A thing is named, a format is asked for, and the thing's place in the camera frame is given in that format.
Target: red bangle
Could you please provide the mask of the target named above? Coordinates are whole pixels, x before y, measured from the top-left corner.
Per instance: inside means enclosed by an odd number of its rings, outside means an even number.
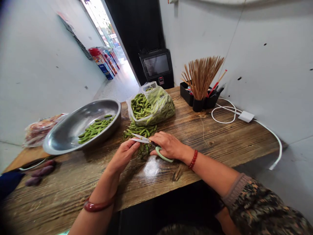
[[[195,155],[193,156],[193,159],[192,159],[192,161],[191,161],[191,163],[190,163],[190,165],[188,167],[189,169],[193,168],[193,166],[194,166],[194,164],[196,162],[196,159],[197,159],[197,155],[198,155],[198,150],[195,150]]]
[[[103,203],[98,203],[98,204],[93,204],[89,201],[88,197],[84,203],[84,209],[88,212],[98,212],[98,211],[103,211],[110,207],[114,201],[115,201],[116,194],[108,201],[103,202]]]

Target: sleeve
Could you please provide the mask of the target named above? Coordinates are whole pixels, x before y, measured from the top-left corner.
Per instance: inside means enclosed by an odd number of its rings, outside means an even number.
[[[261,183],[240,174],[222,198],[242,235],[313,234],[313,228],[297,210]]]

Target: black utensil holder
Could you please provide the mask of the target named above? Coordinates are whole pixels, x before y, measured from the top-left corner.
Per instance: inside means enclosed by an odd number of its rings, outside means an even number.
[[[192,110],[195,111],[195,112],[201,112],[202,109],[203,109],[204,101],[205,101],[205,100],[196,100],[196,99],[193,99]]]
[[[216,102],[219,98],[219,94],[211,96],[209,98],[206,97],[204,100],[198,101],[198,100],[194,99],[193,95],[190,95],[190,93],[186,90],[187,88],[188,88],[188,84],[185,82],[182,82],[180,84],[180,95],[184,98],[184,100],[187,102],[187,104],[192,107],[193,111],[200,112],[202,109],[214,108],[214,106],[216,105]]]

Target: display screen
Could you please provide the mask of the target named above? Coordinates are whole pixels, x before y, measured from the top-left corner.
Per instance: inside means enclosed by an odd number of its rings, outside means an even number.
[[[149,77],[158,75],[169,71],[169,63],[167,60],[167,54],[158,55],[153,58],[148,58],[143,60],[143,64],[146,68],[146,72]]]

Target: white cable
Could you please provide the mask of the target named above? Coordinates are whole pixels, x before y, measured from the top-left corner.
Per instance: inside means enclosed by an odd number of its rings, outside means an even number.
[[[269,170],[274,170],[274,168],[275,168],[275,166],[277,165],[277,163],[280,161],[280,159],[281,159],[281,154],[282,154],[282,151],[283,151],[283,146],[282,146],[282,144],[281,144],[281,141],[280,141],[280,139],[278,138],[278,136],[274,133],[274,132],[272,132],[270,129],[268,129],[265,125],[263,125],[262,123],[260,123],[259,121],[257,121],[257,120],[254,120],[255,122],[257,122],[257,123],[259,123],[261,126],[263,126],[263,127],[265,127],[270,133],[272,133],[275,137],[276,137],[276,139],[278,140],[278,143],[279,143],[279,156],[278,156],[278,158],[277,158],[277,160],[270,166],[270,168],[269,168]]]
[[[239,109],[237,109],[237,108],[235,107],[235,105],[234,105],[232,102],[230,102],[229,100],[223,99],[223,98],[219,98],[219,99],[228,101],[229,103],[231,103],[231,105],[232,105],[233,107],[221,106],[221,105],[217,104],[219,107],[216,107],[216,108],[213,109],[212,112],[211,112],[212,118],[213,118],[216,122],[222,123],[222,124],[229,124],[229,123],[234,122],[234,120],[236,119],[236,114],[238,114],[238,115],[240,114],[240,113],[238,113],[237,111],[240,111],[240,112],[242,112],[242,111],[239,110]],[[214,110],[216,110],[216,109],[218,109],[218,108],[223,108],[223,109],[226,109],[226,110],[228,110],[228,111],[233,112],[233,113],[234,113],[234,118],[233,118],[233,120],[230,121],[230,122],[220,122],[220,121],[217,121],[217,120],[213,117],[213,112],[214,112]],[[276,167],[277,163],[278,163],[278,162],[280,161],[280,159],[281,159],[281,155],[282,155],[282,151],[283,151],[283,146],[282,146],[282,144],[281,144],[281,141],[280,141],[280,139],[278,138],[278,136],[277,136],[274,132],[272,132],[270,129],[268,129],[265,125],[263,125],[262,123],[260,123],[260,122],[257,121],[257,120],[254,120],[254,121],[257,122],[257,123],[259,123],[259,124],[260,124],[261,126],[263,126],[264,128],[266,128],[270,133],[272,133],[272,134],[275,136],[275,138],[277,139],[278,143],[279,143],[279,156],[278,156],[277,160],[276,160],[276,161],[270,166],[270,168],[269,168],[269,170],[274,170],[274,168]]]
[[[242,111],[239,110],[239,109],[237,109],[237,108],[234,106],[234,104],[233,104],[232,102],[230,102],[229,100],[223,99],[223,98],[219,98],[219,99],[228,101],[233,107],[228,107],[228,106],[223,107],[223,106],[218,105],[219,107],[216,107],[216,108],[213,109],[212,112],[211,112],[212,118],[214,119],[214,121],[216,121],[216,122],[218,122],[218,123],[222,123],[222,124],[229,124],[229,123],[232,123],[232,122],[236,119],[236,114],[238,114],[238,113],[237,113],[237,110],[240,111],[240,112],[242,112]],[[233,112],[233,113],[234,113],[234,119],[233,119],[232,121],[230,121],[230,122],[220,122],[220,121],[217,121],[217,120],[213,117],[213,112],[214,112],[214,110],[216,110],[216,109],[218,109],[218,108],[223,108],[223,109],[226,109],[226,110],[228,110],[228,111]]]
[[[34,166],[31,166],[31,167],[26,168],[26,169],[24,169],[24,168],[19,168],[19,170],[20,170],[20,171],[25,171],[25,170],[33,169],[33,168],[39,166],[40,164],[44,163],[44,161],[46,161],[47,158],[48,158],[48,157],[46,157],[44,160],[42,160],[40,163],[38,163],[38,164],[36,164],[36,165],[34,165]]]

